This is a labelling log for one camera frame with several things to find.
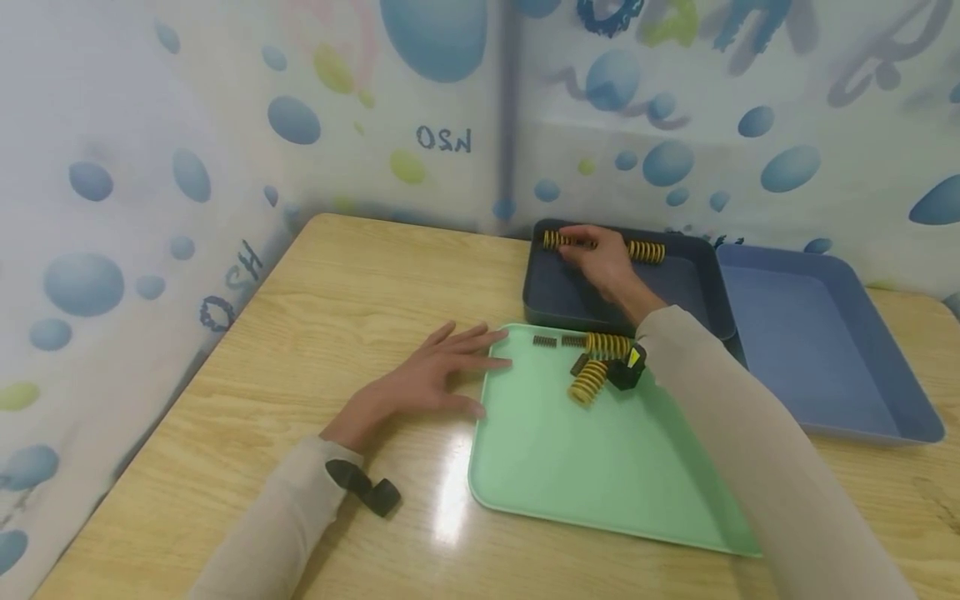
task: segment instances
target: person's right hand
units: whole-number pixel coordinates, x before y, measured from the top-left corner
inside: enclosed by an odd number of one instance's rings
[[[560,235],[592,244],[593,248],[561,246],[560,254],[579,267],[604,300],[619,306],[634,325],[666,305],[637,276],[623,236],[616,231],[594,225],[571,225],[561,228]]]
[[[560,229],[560,235],[592,244],[589,246],[560,246],[560,255],[576,265],[587,281],[608,302],[614,302],[618,287],[632,279],[638,279],[627,254],[623,236],[610,229],[594,225],[571,225]]]

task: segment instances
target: black component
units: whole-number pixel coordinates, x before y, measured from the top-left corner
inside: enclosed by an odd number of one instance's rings
[[[350,461],[327,461],[326,472],[338,486],[355,493],[377,516],[388,515],[400,503],[400,491],[389,479],[381,479],[374,485],[367,473]]]
[[[534,346],[543,346],[544,348],[556,348],[557,338],[551,338],[548,335],[535,335]]]
[[[607,361],[607,379],[617,390],[632,390],[640,381],[647,364],[647,351],[634,343],[622,360]]]
[[[587,346],[587,336],[565,335],[560,338],[560,344],[564,348],[585,348]]]
[[[580,371],[584,369],[584,366],[587,364],[587,361],[590,359],[589,354],[581,354],[580,358],[577,359],[577,362],[573,363],[573,367],[570,367],[570,374],[576,377],[580,374]]]
[[[386,516],[400,503],[400,490],[389,479],[381,479],[366,496],[360,498],[377,516]]]

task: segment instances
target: green tray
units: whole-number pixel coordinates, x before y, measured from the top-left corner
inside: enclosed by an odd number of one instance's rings
[[[581,351],[577,331],[508,324],[491,348],[512,358],[489,372],[468,480],[473,497],[508,513],[653,540],[759,556],[747,521],[670,395],[645,372],[620,392],[609,382],[589,408],[566,396]],[[533,345],[557,338],[556,348]]]

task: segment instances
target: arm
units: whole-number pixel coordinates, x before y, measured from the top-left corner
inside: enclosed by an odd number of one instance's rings
[[[346,491],[325,469],[363,458],[339,444],[304,438],[276,467],[190,589],[191,600],[290,598]]]
[[[915,598],[780,401],[696,319],[666,307],[636,277],[619,234],[594,229],[563,231],[597,242],[594,251],[565,248],[564,257],[638,325],[650,371],[680,405],[736,497],[780,596]]]
[[[327,473],[327,461],[360,465],[375,431],[396,413],[458,410],[483,417],[483,405],[448,393],[446,380],[464,369],[509,366],[509,360],[475,354],[507,333],[488,333],[481,324],[451,336],[454,326],[435,331],[402,365],[357,392],[320,437],[300,441],[214,552],[188,598],[290,598],[347,493]]]

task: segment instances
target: yellow spring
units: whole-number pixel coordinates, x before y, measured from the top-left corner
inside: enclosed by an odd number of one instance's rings
[[[577,404],[588,407],[596,399],[606,380],[607,364],[598,360],[589,360],[570,384],[566,394]]]
[[[618,360],[630,352],[633,340],[608,333],[587,334],[587,354],[597,360]]]
[[[657,242],[630,240],[627,243],[627,253],[636,262],[659,265],[666,257],[666,246]]]
[[[543,247],[547,250],[556,250],[560,246],[573,246],[576,241],[572,237],[560,235],[558,231],[547,230],[543,232]]]
[[[560,246],[582,246],[584,248],[593,248],[593,242],[581,242],[568,235],[560,235],[559,231],[547,230],[543,232],[543,248],[545,250],[556,250]]]

